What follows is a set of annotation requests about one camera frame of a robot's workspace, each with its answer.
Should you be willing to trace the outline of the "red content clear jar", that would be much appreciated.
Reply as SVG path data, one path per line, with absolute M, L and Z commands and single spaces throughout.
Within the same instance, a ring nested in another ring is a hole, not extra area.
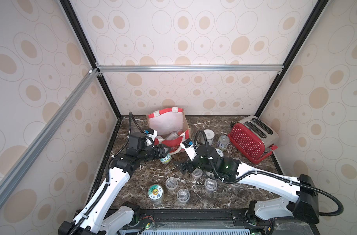
M 192 173 L 191 173 L 192 177 L 195 180 L 200 179 L 203 176 L 203 171 L 199 168 L 196 168 Z

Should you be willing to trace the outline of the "large white lid canister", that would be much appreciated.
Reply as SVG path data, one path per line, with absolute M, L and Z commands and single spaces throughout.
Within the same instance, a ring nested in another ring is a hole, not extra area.
M 210 129 L 205 129 L 204 133 L 206 135 L 208 144 L 211 146 L 215 137 L 215 132 Z

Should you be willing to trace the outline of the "clear jar front row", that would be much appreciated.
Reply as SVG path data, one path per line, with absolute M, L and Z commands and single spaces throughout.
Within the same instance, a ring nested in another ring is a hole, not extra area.
M 204 187 L 208 192 L 214 192 L 217 189 L 218 185 L 216 180 L 207 178 L 204 182 Z

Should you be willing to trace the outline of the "burlap canvas bag red lining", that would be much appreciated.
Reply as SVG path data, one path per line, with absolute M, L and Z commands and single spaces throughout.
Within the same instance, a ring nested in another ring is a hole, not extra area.
M 149 127 L 157 131 L 157 135 L 161 137 L 155 141 L 156 143 L 169 146 L 171 155 L 183 151 L 180 144 L 191 138 L 191 130 L 183 108 L 165 108 L 146 117 Z

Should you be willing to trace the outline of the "yellow green lid jar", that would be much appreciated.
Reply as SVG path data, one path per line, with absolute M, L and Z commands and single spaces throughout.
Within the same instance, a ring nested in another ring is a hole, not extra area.
M 148 198 L 154 204 L 162 204 L 164 200 L 164 188 L 159 184 L 151 185 L 148 189 Z

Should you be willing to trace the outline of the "green floral label jar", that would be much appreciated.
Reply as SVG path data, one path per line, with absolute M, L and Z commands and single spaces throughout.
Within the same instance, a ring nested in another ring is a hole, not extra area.
M 163 164 L 168 164 L 171 160 L 172 160 L 172 157 L 171 157 L 170 153 L 168 153 L 164 158 L 160 159 L 160 161 Z

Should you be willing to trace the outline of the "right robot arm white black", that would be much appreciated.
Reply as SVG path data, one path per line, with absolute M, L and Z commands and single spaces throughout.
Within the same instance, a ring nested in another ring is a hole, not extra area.
M 283 176 L 222 157 L 208 144 L 207 139 L 199 143 L 199 136 L 205 138 L 205 132 L 200 130 L 193 140 L 185 139 L 180 143 L 180 148 L 188 156 L 185 162 L 176 163 L 182 173 L 201 169 L 224 184 L 251 185 L 279 196 L 267 201 L 251 201 L 246 214 L 248 218 L 269 220 L 274 217 L 294 217 L 306 223 L 318 224 L 321 216 L 334 217 L 343 213 L 344 206 L 341 201 L 316 188 L 309 176 Z

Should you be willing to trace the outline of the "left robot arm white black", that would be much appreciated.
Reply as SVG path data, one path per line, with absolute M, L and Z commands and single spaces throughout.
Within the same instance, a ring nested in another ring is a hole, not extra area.
M 59 235 L 116 235 L 125 225 L 139 222 L 140 206 L 126 202 L 107 216 L 115 198 L 141 163 L 167 157 L 171 148 L 156 143 L 157 131 L 148 128 L 129 132 L 122 150 L 106 164 L 106 178 L 82 211 L 71 221 L 64 221 Z

